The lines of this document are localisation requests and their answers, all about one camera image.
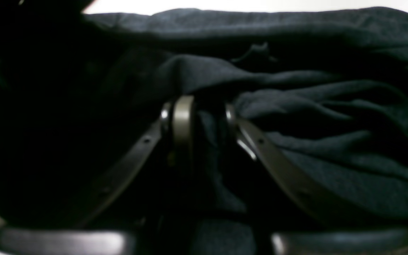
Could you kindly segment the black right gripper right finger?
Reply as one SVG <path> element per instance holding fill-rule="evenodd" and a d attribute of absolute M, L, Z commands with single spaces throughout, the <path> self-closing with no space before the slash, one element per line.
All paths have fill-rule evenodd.
<path fill-rule="evenodd" d="M 408 228 L 382 219 L 331 192 L 295 166 L 250 121 L 225 103 L 230 135 L 238 147 L 260 163 L 279 189 L 303 213 L 328 231 L 274 232 L 274 255 L 408 255 Z"/>

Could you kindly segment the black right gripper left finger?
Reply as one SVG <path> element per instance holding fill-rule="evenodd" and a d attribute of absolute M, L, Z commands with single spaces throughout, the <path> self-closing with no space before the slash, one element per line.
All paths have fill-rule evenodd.
<path fill-rule="evenodd" d="M 127 192 L 134 199 L 125 204 L 139 209 L 135 201 L 160 185 L 142 180 L 173 177 L 187 181 L 194 171 L 195 98 L 181 96 L 164 104 L 160 118 L 110 169 L 84 187 L 59 218 L 74 230 L 0 230 L 0 255 L 137 255 L 145 251 L 136 230 L 85 231 Z"/>

